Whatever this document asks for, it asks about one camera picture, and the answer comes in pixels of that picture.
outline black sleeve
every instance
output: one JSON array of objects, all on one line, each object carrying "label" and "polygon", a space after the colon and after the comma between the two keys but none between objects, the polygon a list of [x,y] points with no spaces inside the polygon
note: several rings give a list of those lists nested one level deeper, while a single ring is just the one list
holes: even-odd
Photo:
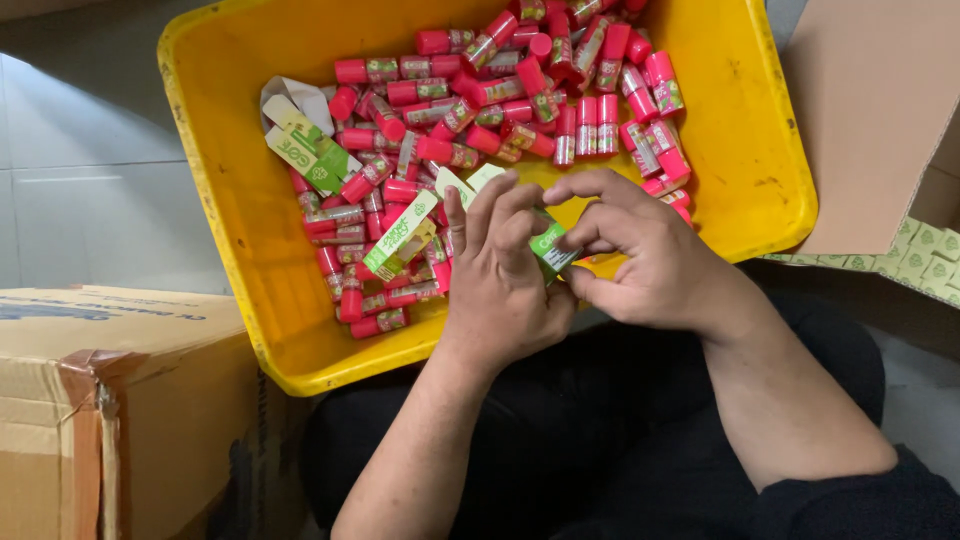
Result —
[{"label": "black sleeve", "polygon": [[752,537],[958,539],[960,496],[903,446],[885,475],[785,480],[760,493]]}]

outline black pants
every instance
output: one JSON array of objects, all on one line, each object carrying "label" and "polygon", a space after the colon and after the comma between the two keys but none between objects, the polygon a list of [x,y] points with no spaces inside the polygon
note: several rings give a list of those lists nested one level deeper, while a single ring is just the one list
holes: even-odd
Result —
[{"label": "black pants", "polygon": [[[812,299],[771,300],[879,425],[885,384],[871,336]],[[357,382],[318,406],[301,469],[321,528],[332,526],[416,376],[405,369]],[[720,424],[699,340],[608,324],[494,383],[451,538],[580,538],[578,524],[624,516],[643,524],[643,538],[740,538],[755,500]]]}]

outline hand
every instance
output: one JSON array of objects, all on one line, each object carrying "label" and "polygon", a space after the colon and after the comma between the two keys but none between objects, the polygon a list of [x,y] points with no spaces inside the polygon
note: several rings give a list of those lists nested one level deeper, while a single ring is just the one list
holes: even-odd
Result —
[{"label": "hand", "polygon": [[531,211],[543,204],[536,184],[516,186],[509,171],[480,190],[464,212],[456,188],[444,193],[453,235],[453,277],[438,349],[495,377],[514,361],[560,342],[577,301],[566,283],[543,286],[530,239],[548,224]]},{"label": "hand", "polygon": [[732,313],[762,292],[739,270],[714,254],[668,205],[610,169],[561,178],[543,195],[555,206],[577,197],[591,201],[577,225],[556,245],[584,255],[619,251],[628,257],[612,281],[587,268],[562,272],[580,299],[628,324],[692,330],[725,339],[742,329]]}]

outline person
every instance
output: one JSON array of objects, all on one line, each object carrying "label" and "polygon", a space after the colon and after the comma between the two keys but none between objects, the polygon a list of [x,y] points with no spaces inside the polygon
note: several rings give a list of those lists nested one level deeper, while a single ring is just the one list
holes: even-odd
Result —
[{"label": "person", "polygon": [[[449,312],[422,369],[311,418],[304,489],[333,540],[960,538],[960,498],[878,428],[861,327],[768,297],[609,169],[516,183],[467,212],[445,194]],[[627,260],[544,287],[531,208],[574,197],[596,199],[556,246]],[[616,322],[567,337],[578,301]]]}]

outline yellow plastic bin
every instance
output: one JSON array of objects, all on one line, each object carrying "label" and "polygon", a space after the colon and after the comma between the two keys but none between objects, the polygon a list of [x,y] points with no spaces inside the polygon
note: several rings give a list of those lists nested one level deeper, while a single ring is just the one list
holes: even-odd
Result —
[{"label": "yellow plastic bin", "polygon": [[[414,54],[414,32],[479,28],[506,0],[228,0],[174,19],[157,55],[210,229],[264,371],[309,396],[427,358],[444,301],[412,327],[354,341],[300,224],[286,168],[263,140],[258,98],[275,75],[334,82],[339,59]],[[651,0],[643,24],[669,51],[687,105],[681,140],[701,237],[731,262],[796,245],[816,195],[761,0]],[[639,175],[627,155],[610,166]],[[552,184],[547,160],[516,168]],[[571,227],[585,203],[552,209]],[[592,266],[611,277],[622,258]]]}]

